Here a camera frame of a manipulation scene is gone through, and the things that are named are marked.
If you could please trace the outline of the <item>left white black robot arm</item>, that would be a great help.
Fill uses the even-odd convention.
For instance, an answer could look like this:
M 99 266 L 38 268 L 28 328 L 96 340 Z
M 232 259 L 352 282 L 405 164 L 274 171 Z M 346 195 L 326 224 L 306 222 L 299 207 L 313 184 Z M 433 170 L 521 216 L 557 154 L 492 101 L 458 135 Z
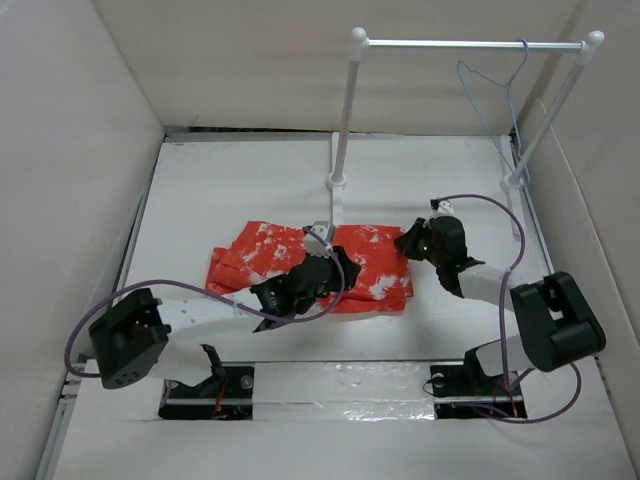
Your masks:
M 176 301 L 136 289 L 89 328 L 101 383 L 116 390 L 150 376 L 212 396 L 226 376 L 217 337 L 310 321 L 312 307 L 351 290 L 360 272 L 336 246 L 327 257 L 307 254 L 288 273 L 233 294 Z

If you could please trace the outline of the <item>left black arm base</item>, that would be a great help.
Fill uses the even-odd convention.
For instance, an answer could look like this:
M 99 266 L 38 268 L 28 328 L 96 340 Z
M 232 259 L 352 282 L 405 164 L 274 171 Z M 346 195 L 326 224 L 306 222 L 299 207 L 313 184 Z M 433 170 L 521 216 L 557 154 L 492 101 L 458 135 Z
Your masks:
M 203 351 L 210 375 L 195 386 L 166 381 L 158 416 L 163 420 L 252 420 L 255 365 L 225 364 L 210 345 L 204 345 Z

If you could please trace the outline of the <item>orange white tie-dye trousers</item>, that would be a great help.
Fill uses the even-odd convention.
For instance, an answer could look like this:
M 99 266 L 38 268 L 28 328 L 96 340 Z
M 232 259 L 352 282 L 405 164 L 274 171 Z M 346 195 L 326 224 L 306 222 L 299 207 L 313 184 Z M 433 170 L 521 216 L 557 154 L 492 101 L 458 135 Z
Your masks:
M 408 260 L 394 240 L 402 229 L 386 225 L 341 225 L 334 244 L 361 266 L 355 286 L 346 291 L 335 314 L 399 313 L 413 296 Z M 303 232 L 293 227 L 249 221 L 228 248 L 213 249 L 205 288 L 230 294 L 286 273 L 302 262 Z

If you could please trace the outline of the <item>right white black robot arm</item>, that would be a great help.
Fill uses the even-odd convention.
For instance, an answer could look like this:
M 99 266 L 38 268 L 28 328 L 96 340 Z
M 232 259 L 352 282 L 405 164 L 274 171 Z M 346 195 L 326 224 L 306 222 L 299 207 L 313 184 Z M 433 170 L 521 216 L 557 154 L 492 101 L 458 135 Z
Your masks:
M 516 335 L 465 353 L 462 381 L 473 393 L 494 387 L 506 366 L 551 372 L 606 346 L 602 326 L 569 273 L 528 283 L 477 260 L 468 254 L 463 224 L 454 216 L 418 218 L 394 245 L 409 260 L 429 262 L 445 291 L 495 305 L 500 318 L 505 311 L 514 314 Z

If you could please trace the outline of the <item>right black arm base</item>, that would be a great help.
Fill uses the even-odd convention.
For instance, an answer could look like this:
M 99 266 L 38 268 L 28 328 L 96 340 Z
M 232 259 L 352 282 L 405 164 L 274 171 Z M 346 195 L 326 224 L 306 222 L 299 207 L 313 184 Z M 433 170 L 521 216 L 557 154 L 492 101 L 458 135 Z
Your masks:
M 461 362 L 432 364 L 422 389 L 438 420 L 528 418 L 521 388 L 508 390 L 501 375 L 487 376 L 472 351 Z

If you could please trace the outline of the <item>blue wire hanger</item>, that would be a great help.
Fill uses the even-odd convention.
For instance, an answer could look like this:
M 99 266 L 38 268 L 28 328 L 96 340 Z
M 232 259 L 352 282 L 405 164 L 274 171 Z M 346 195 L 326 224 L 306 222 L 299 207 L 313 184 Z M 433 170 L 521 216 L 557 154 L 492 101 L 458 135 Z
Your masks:
M 508 172 L 510 174 L 515 172 L 515 167 L 507 159 L 506 154 L 505 154 L 503 148 L 501 147 L 501 144 L 500 144 L 500 141 L 498 139 L 498 136 L 493 132 L 492 128 L 489 126 L 489 123 L 485 119 L 485 117 L 484 117 L 484 115 L 483 115 L 478 103 L 476 102 L 476 99 L 475 99 L 475 97 L 474 97 L 474 95 L 472 93 L 472 90 L 469 88 L 469 86 L 468 86 L 468 84 L 466 82 L 466 79 L 465 79 L 462 71 L 465 70 L 470 75 L 478 76 L 479 78 L 489 82 L 491 85 L 501 89 L 504 92 L 508 113 L 509 113 L 510 119 L 512 121 L 512 127 L 514 128 L 516 139 L 520 140 L 521 139 L 521 135 L 520 135 L 520 129 L 518 127 L 518 123 L 517 123 L 517 119 L 516 119 L 516 115 L 515 115 L 515 108 L 514 108 L 514 104 L 513 104 L 512 89 L 513 89 L 514 82 L 516 81 L 516 79 L 518 78 L 521 70 L 523 69 L 523 67 L 526 65 L 526 63 L 528 61 L 529 52 L 530 52 L 530 46 L 529 46 L 529 42 L 524 38 L 520 38 L 518 40 L 518 42 L 522 45 L 522 48 L 523 48 L 523 51 L 524 51 L 524 56 L 523 56 L 521 62 L 519 63 L 519 65 L 516 67 L 516 69 L 511 74 L 511 76 L 504 82 L 500 82 L 497 79 L 495 79 L 495 78 L 489 76 L 488 74 L 482 72 L 481 70 L 473 68 L 472 66 L 470 66 L 464 60 L 459 60 L 457 62 L 457 64 L 456 64 L 456 74 L 457 74 L 458 80 L 460 81 L 460 83 L 462 85 L 464 93 L 465 93 L 467 99 L 469 100 L 469 102 L 470 102 L 470 104 L 471 104 L 471 106 L 472 106 L 472 108 L 473 108 L 473 110 L 474 110 L 474 112 L 476 114 L 476 117 L 478 118 L 478 120 L 480 121 L 482 127 L 484 128 L 485 133 L 489 136 L 489 138 L 492 141 L 496 151 L 498 152 L 500 160 L 507 167 Z

